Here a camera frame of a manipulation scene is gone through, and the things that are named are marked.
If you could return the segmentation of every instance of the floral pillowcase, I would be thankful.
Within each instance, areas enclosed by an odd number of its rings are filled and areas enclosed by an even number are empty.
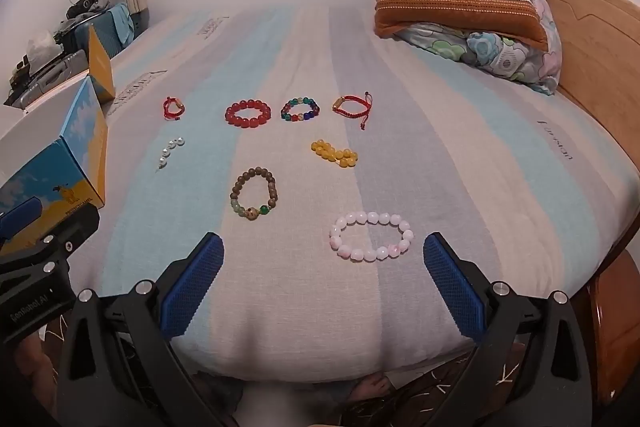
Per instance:
[[[441,57],[553,94],[560,81],[562,44],[546,0],[533,3],[546,32],[548,52],[495,33],[457,30],[434,23],[414,24],[396,35]]]

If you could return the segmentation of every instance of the wooden bed frame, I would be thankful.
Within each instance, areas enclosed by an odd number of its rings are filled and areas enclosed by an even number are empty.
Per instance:
[[[547,0],[562,40],[560,92],[609,131],[640,170],[640,7],[627,0]],[[625,250],[640,214],[572,298],[596,407],[640,363],[640,273]]]

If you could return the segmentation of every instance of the red bead bracelet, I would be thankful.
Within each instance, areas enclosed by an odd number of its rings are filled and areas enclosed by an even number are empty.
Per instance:
[[[261,114],[258,115],[257,118],[252,118],[251,120],[236,116],[236,112],[242,109],[257,109]],[[270,119],[271,108],[260,100],[241,100],[240,102],[236,102],[230,107],[227,107],[225,113],[225,120],[229,125],[235,125],[236,127],[242,127],[243,129],[246,129],[247,127],[256,128],[263,123],[267,123],[267,120]]]
[[[178,112],[169,111],[169,106],[175,103],[178,107]],[[166,97],[164,103],[162,104],[164,108],[164,118],[167,120],[180,120],[181,115],[184,113],[184,104],[180,101],[179,98],[173,98],[171,96]]]
[[[340,108],[340,106],[342,105],[342,102],[345,102],[346,100],[352,100],[353,102],[361,103],[364,107],[366,107],[366,109],[358,113],[346,112],[344,109]],[[338,100],[334,102],[334,107],[332,107],[332,109],[334,112],[341,114],[342,116],[346,116],[347,118],[364,117],[362,122],[360,122],[360,128],[364,131],[364,125],[367,123],[367,120],[369,120],[371,105],[373,105],[373,97],[369,94],[369,91],[365,91],[364,100],[357,96],[352,96],[348,94],[347,96],[341,96],[340,98],[338,98]]]

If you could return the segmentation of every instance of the bed sheet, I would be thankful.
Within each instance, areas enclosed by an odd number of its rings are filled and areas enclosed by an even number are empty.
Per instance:
[[[638,212],[637,169],[578,107],[379,39],[368,10],[174,16],[113,65],[106,206],[71,258],[74,288],[126,292],[218,233],[223,267],[174,347],[224,375],[341,380],[454,351],[466,340],[425,270],[429,233],[489,280],[546,297],[579,289]],[[362,131],[331,107],[366,90],[373,106]],[[168,96],[186,106],[179,121],[162,116]],[[282,121],[279,109],[299,96],[318,102],[319,117]],[[274,118],[256,129],[226,124],[225,109],[249,98]],[[185,145],[159,170],[178,136]],[[319,158],[317,139],[357,152],[356,167]],[[273,172],[280,199],[251,222],[228,195],[255,166]],[[241,203],[266,203],[263,185],[247,183]],[[375,263],[338,257],[330,227],[356,210],[400,214],[411,248]],[[360,248],[399,238],[380,225],[345,234]]]

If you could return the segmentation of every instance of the wooden headboard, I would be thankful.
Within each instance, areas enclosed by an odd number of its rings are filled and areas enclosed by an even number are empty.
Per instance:
[[[547,0],[562,41],[559,91],[609,131],[640,169],[640,7],[627,0]],[[598,274],[640,228],[636,217]]]

